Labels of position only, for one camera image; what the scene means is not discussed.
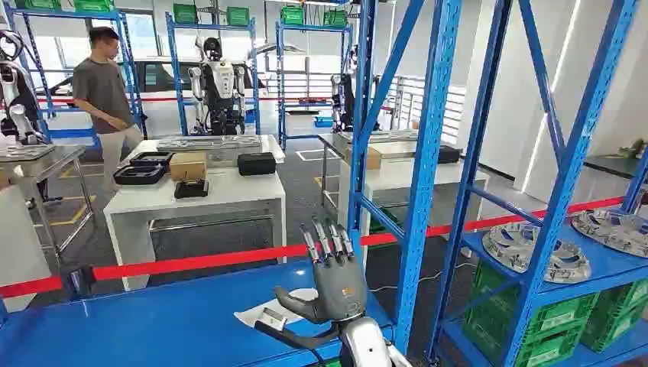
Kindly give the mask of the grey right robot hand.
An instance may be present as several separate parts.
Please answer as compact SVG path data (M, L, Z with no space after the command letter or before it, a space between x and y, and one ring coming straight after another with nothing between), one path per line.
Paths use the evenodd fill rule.
M361 259L344 227L327 218L311 219L314 231L305 225L300 230L312 265L317 296L304 300L275 287L279 304L312 323L344 321L364 314L368 289Z

